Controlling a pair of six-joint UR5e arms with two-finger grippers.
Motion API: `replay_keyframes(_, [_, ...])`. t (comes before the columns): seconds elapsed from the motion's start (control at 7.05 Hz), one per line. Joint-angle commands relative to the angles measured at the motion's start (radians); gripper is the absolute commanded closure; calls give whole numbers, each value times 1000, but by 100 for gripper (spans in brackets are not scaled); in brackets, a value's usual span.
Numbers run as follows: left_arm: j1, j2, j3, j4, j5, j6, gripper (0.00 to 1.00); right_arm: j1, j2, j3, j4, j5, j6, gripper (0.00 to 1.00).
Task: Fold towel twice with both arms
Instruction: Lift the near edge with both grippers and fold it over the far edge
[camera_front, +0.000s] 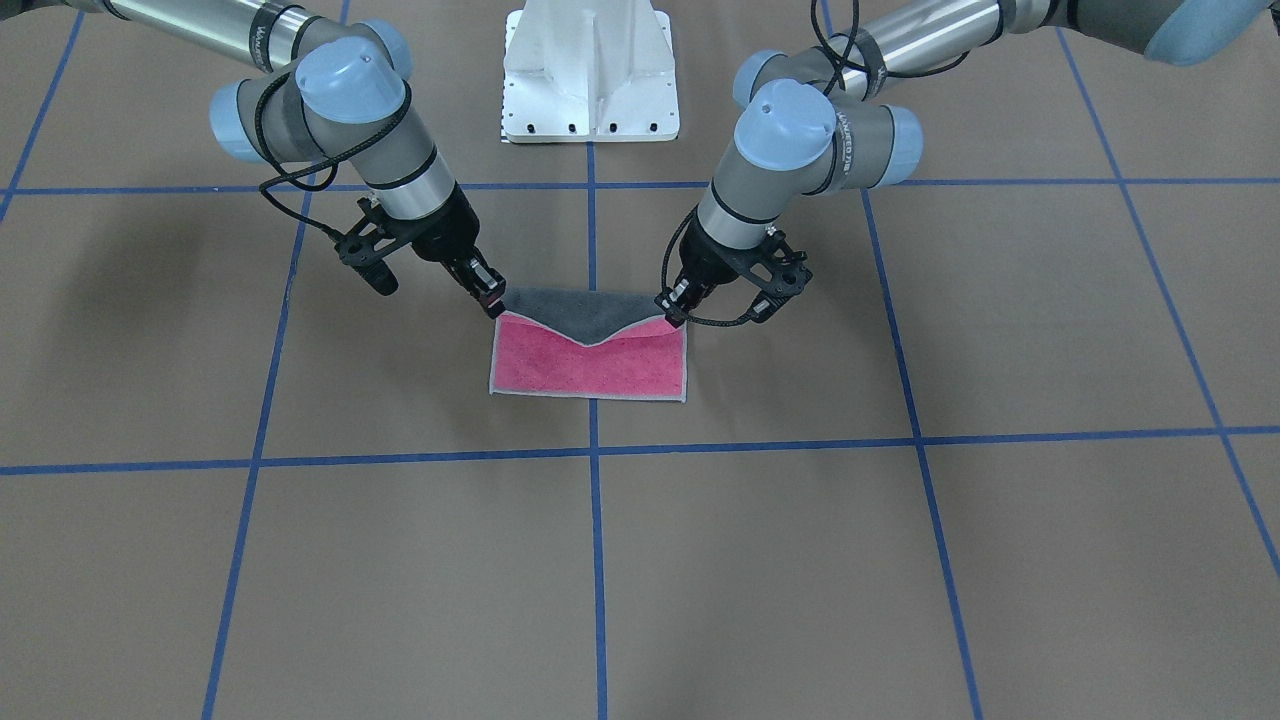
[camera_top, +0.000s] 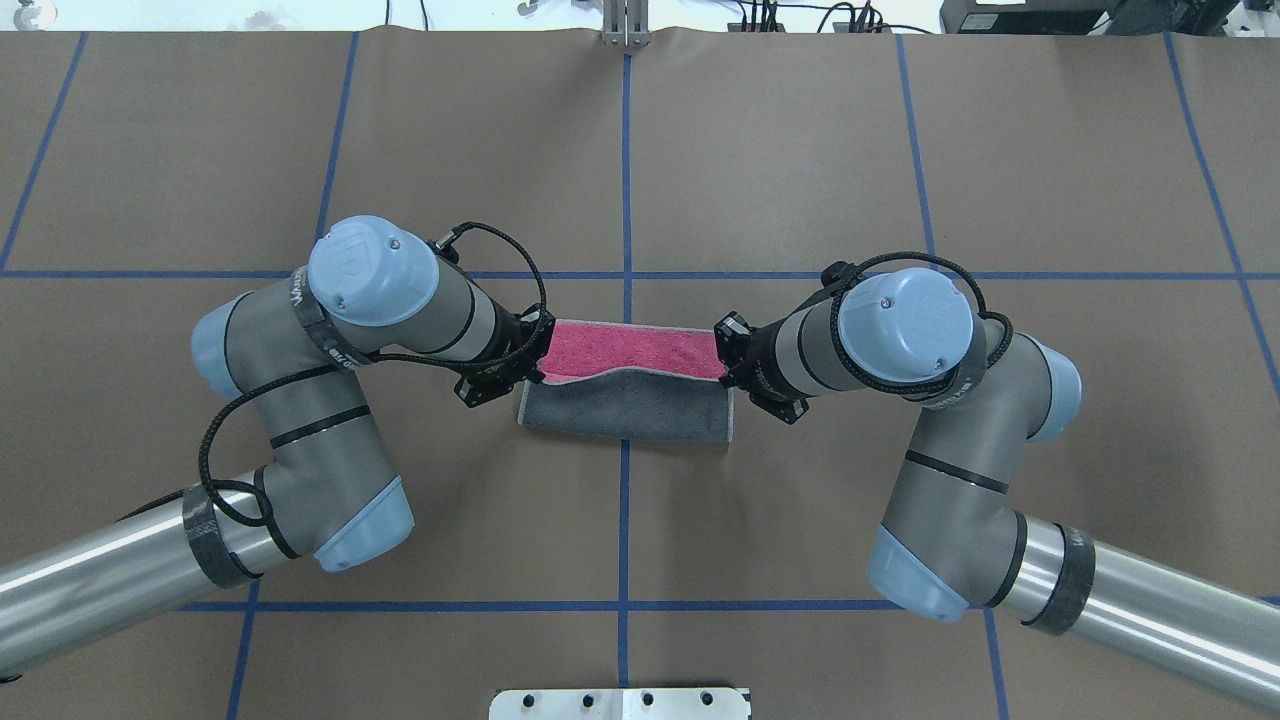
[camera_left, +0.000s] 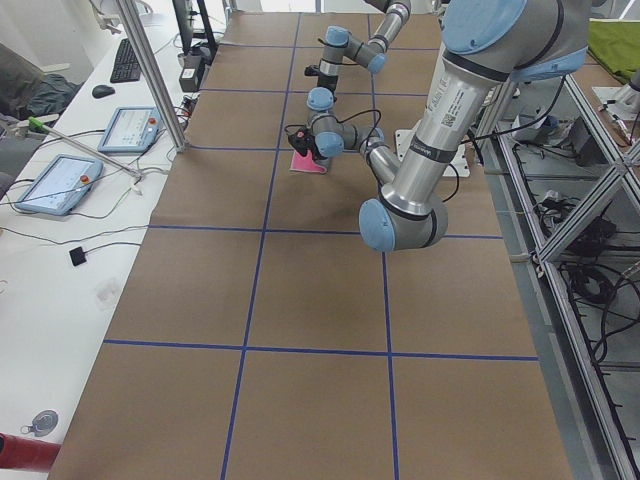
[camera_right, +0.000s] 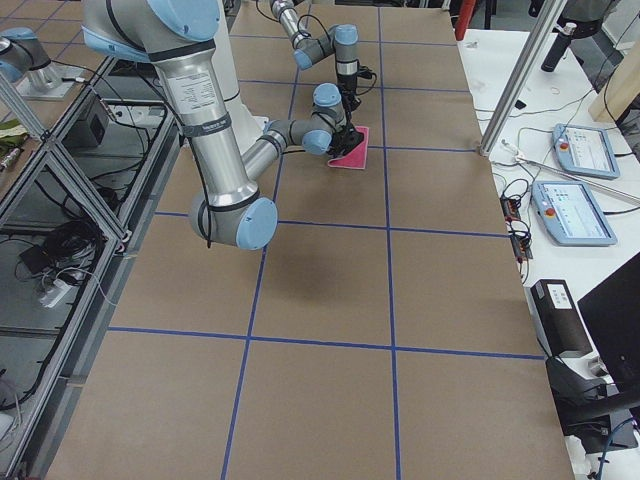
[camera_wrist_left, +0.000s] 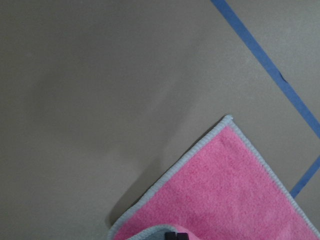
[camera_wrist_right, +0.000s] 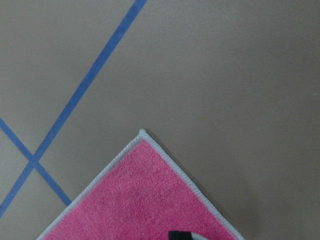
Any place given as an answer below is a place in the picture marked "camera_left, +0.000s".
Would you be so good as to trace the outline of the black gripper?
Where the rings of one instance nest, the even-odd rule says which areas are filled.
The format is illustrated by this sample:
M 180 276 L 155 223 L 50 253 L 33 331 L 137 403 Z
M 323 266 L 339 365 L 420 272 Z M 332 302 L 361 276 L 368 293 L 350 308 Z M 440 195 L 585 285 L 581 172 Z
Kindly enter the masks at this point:
M 303 159 L 316 163 L 319 159 L 317 147 L 315 143 L 315 136 L 310 130 L 305 130 L 299 134 L 299 140 L 301 143 L 300 155 Z

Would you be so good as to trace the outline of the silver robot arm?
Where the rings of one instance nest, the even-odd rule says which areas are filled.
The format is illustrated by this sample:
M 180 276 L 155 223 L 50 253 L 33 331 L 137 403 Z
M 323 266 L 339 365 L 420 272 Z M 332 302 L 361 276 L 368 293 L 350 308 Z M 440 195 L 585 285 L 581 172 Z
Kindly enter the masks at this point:
M 305 68 L 304 75 L 317 78 L 317 87 L 336 91 L 340 67 L 346 60 L 376 75 L 386 64 L 391 43 L 410 19 L 412 5 L 405 0 L 366 1 L 384 13 L 382 23 L 368 40 L 360 40 L 346 28 L 331 25 L 323 38 L 323 53 L 317 65 Z
M 423 118 L 398 158 L 379 130 L 340 121 L 333 112 L 344 59 L 379 72 L 409 21 L 408 1 L 376 1 L 385 17 L 367 41 L 331 26 L 324 39 L 318 85 L 307 97 L 306 123 L 288 136 L 301 157 L 321 164 L 358 151 L 378 182 L 378 197 L 359 211 L 364 242 L 380 252 L 424 248 L 445 234 L 448 218 L 434 190 L 489 91 L 508 80 L 543 80 L 578 70 L 587 53 L 588 1 L 451 1 L 441 20 L 442 69 L 429 91 Z

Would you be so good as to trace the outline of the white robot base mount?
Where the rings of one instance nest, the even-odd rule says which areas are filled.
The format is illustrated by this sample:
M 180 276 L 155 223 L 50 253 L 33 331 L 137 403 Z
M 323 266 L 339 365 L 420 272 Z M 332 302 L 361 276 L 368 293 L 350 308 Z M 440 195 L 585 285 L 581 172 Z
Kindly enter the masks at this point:
M 414 133 L 415 131 L 412 129 L 398 129 L 395 131 L 394 140 L 396 154 L 400 161 L 404 160 Z M 460 145 L 453 160 L 446 167 L 443 176 L 445 178 L 455 179 L 456 176 L 459 176 L 460 178 L 467 178 L 470 174 L 471 171 L 466 157 L 466 147 L 464 145 Z

